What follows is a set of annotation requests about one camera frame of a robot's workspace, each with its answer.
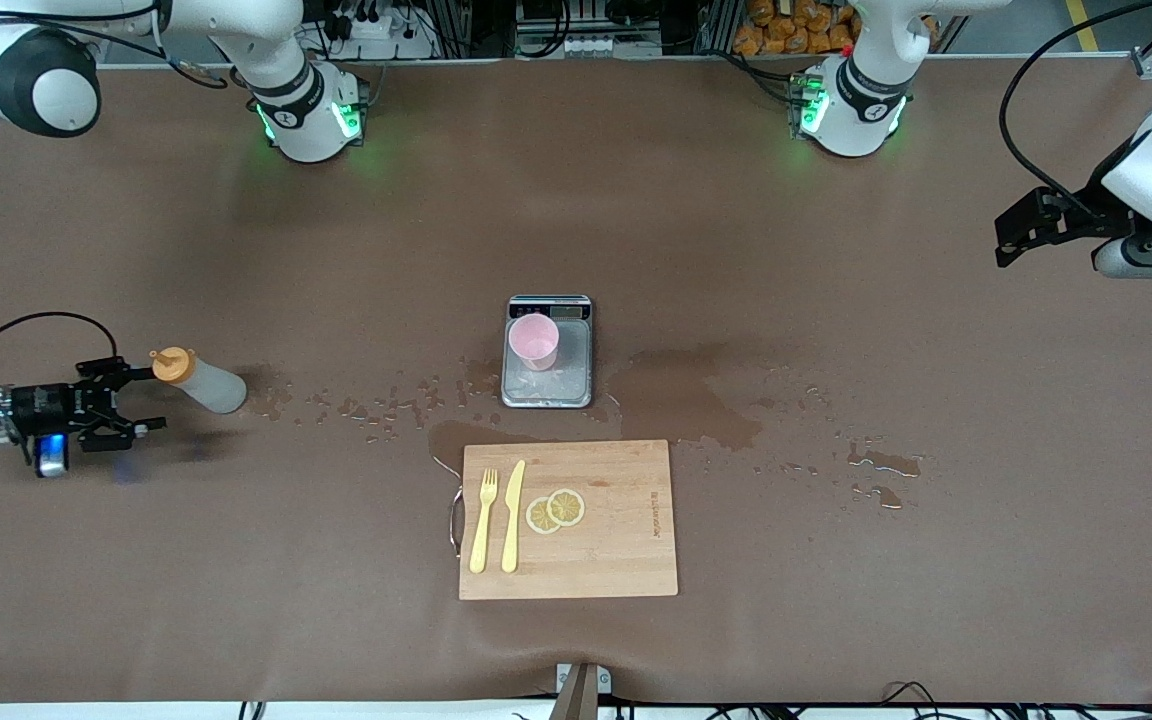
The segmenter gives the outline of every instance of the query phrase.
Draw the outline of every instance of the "knife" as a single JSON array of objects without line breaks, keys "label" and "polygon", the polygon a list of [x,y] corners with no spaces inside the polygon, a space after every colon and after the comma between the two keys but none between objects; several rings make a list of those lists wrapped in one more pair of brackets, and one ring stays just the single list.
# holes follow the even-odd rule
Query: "knife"
[{"label": "knife", "polygon": [[503,553],[500,553],[500,569],[513,573],[518,569],[518,500],[522,497],[522,471],[526,462],[518,461],[509,475],[509,486],[503,490],[503,505],[509,509],[509,524],[503,530]]}]

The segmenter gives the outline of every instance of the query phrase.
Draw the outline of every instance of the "cup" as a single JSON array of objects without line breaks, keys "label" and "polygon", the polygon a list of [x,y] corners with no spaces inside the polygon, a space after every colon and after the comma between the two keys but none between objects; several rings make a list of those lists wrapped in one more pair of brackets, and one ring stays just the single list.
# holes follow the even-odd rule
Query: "cup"
[{"label": "cup", "polygon": [[509,350],[530,370],[548,370],[558,359],[558,325],[547,314],[521,316],[509,325]]}]

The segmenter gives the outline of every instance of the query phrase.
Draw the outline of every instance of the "cutting board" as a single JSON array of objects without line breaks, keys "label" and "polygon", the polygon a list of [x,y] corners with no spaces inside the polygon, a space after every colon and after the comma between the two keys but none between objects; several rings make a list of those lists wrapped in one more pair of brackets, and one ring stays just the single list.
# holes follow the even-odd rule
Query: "cutting board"
[{"label": "cutting board", "polygon": [[[509,511],[509,473],[525,460],[518,503],[518,569],[500,569]],[[465,541],[461,600],[559,597],[642,597],[679,593],[673,550],[669,445],[654,441],[471,445],[465,447]],[[483,470],[500,473],[488,522],[488,566],[470,573],[479,523]],[[573,488],[585,498],[585,518],[541,536],[526,526],[538,497]]]}]

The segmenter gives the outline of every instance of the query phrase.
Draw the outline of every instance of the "table surface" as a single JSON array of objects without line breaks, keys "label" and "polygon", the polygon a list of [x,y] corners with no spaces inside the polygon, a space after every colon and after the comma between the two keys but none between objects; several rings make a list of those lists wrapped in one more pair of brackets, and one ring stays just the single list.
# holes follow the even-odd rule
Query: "table surface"
[{"label": "table surface", "polygon": [[[393,69],[317,167],[165,71],[105,74],[76,141],[3,129],[0,323],[86,311],[253,396],[128,391],[172,429],[59,482],[0,450],[0,702],[515,696],[578,660],[645,702],[1152,702],[1152,282],[1091,241],[995,268],[1015,67],[927,63],[863,160],[684,61]],[[1126,60],[1044,61],[1015,132],[1078,185],[1151,105]],[[518,291],[594,297],[591,409],[493,397]],[[20,328],[0,382],[103,351]],[[458,601],[438,460],[620,438],[672,442],[680,594]]]}]

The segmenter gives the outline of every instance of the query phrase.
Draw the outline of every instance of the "digital scale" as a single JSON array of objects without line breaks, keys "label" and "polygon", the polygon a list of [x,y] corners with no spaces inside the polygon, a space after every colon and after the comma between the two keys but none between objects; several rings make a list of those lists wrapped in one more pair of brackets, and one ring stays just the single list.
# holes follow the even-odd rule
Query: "digital scale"
[{"label": "digital scale", "polygon": [[[524,314],[558,325],[558,359],[531,370],[509,348],[509,328]],[[500,401],[508,407],[585,407],[594,400],[594,302],[585,295],[516,295],[503,320]]]}]

